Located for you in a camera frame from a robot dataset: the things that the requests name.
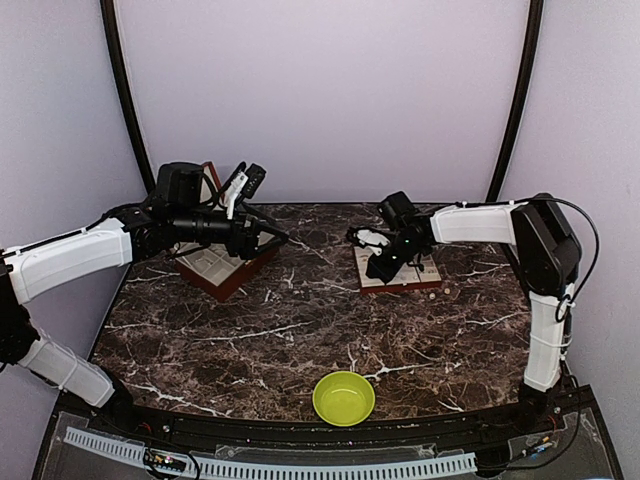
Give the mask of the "brown ring earring tray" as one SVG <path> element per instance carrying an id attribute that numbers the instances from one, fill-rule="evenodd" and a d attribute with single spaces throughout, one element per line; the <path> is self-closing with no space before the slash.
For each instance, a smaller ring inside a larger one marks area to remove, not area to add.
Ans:
<path id="1" fill-rule="evenodd" d="M 443 284 L 442 277 L 431 256 L 423 257 L 423 268 L 404 265 L 393 280 L 387 284 L 379 279 L 366 276 L 368 259 L 373 254 L 370 249 L 353 247 L 355 265 L 359 276 L 359 290 L 362 294 L 397 293 L 410 290 L 439 288 Z"/>

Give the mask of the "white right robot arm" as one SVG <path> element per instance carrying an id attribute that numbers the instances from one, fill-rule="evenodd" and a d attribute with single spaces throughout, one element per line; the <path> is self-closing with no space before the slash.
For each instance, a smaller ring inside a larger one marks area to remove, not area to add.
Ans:
<path id="1" fill-rule="evenodd" d="M 562 209 L 567 201 L 548 193 L 488 203 L 457 202 L 420 210 L 402 192 L 377 206 L 387 230 L 350 229 L 348 238 L 368 248 L 366 276 L 390 283 L 403 266 L 416 265 L 437 245 L 486 243 L 515 252 L 512 268 L 531 311 L 529 354 L 510 424 L 534 432 L 549 416 L 566 374 L 572 310 L 588 275 L 579 272 L 582 246 Z"/>

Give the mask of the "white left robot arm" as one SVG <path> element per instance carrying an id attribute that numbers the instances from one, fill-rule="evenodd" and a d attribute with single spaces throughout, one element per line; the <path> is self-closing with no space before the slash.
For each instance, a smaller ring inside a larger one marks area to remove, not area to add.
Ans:
<path id="1" fill-rule="evenodd" d="M 31 320 L 28 306 L 41 295 L 103 271 L 132 266 L 186 245 L 189 253 L 220 246 L 251 261 L 285 244 L 288 235 L 246 205 L 266 176 L 240 163 L 221 187 L 203 166 L 161 166 L 155 188 L 85 227 L 1 253 L 1 364 L 18 366 L 101 411 L 120 436 L 141 427 L 140 412 L 113 375 L 54 340 Z"/>

